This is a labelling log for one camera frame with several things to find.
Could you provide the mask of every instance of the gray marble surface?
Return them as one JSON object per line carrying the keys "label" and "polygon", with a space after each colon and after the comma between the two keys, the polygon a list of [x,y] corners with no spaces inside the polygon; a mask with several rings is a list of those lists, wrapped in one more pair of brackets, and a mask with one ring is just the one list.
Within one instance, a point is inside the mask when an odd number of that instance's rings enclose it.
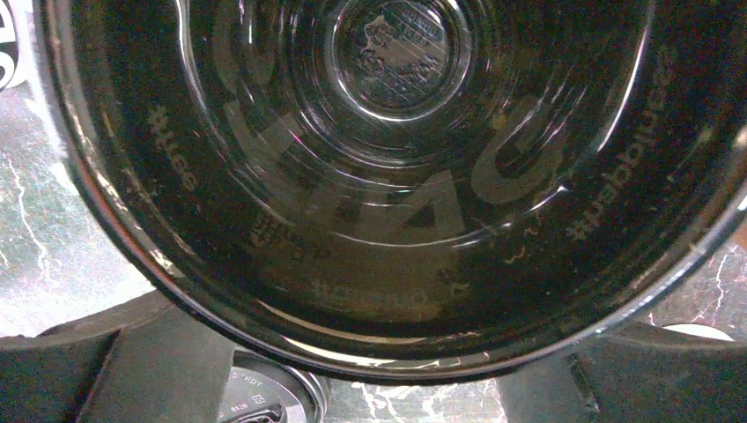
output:
{"label": "gray marble surface", "polygon": [[[152,286],[88,213],[49,145],[25,85],[0,93],[0,338],[35,336]],[[650,312],[747,340],[747,254],[734,243]],[[325,421],[505,422],[495,380],[438,387],[334,381]]]}

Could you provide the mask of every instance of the marble countertop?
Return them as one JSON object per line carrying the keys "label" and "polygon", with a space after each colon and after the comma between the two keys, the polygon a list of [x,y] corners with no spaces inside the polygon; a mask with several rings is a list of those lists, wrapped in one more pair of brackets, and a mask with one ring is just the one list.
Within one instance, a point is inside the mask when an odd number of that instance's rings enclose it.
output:
{"label": "marble countertop", "polygon": [[[85,208],[26,85],[0,93],[0,338],[35,336],[153,288]],[[699,323],[747,341],[747,254],[727,242],[636,318]],[[495,380],[437,387],[333,381],[325,421],[505,422]]]}

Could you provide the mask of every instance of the table surface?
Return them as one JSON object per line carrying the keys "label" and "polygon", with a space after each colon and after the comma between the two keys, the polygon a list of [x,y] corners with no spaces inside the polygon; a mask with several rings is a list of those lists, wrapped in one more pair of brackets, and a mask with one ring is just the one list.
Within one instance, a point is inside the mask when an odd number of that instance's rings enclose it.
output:
{"label": "table surface", "polygon": [[[0,338],[35,336],[150,292],[86,209],[20,85],[0,93]],[[724,244],[678,289],[636,319],[699,323],[747,341],[747,254]],[[437,387],[333,381],[325,419],[505,422],[495,380]]]}

